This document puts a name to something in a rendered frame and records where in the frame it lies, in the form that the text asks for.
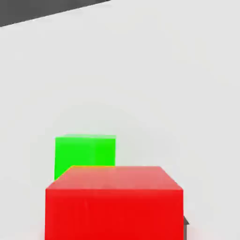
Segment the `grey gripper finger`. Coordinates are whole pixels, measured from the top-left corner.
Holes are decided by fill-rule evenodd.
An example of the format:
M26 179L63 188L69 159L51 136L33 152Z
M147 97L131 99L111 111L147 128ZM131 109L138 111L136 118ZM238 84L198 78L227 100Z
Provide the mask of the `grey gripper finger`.
M183 225L183 240L187 240L187 226L189 225L188 220L184 217L184 225Z

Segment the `small red cube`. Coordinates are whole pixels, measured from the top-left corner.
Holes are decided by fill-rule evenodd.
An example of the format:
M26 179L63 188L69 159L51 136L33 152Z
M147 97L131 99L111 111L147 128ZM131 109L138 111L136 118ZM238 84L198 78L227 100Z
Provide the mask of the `small red cube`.
M45 240L184 240L183 189L158 166L73 166L45 191Z

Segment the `small green cube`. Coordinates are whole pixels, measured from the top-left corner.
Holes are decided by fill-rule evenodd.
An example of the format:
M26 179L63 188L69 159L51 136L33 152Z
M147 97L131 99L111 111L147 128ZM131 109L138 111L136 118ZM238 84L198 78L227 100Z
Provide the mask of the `small green cube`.
M115 135L66 134L55 138L54 179L70 167L114 166Z

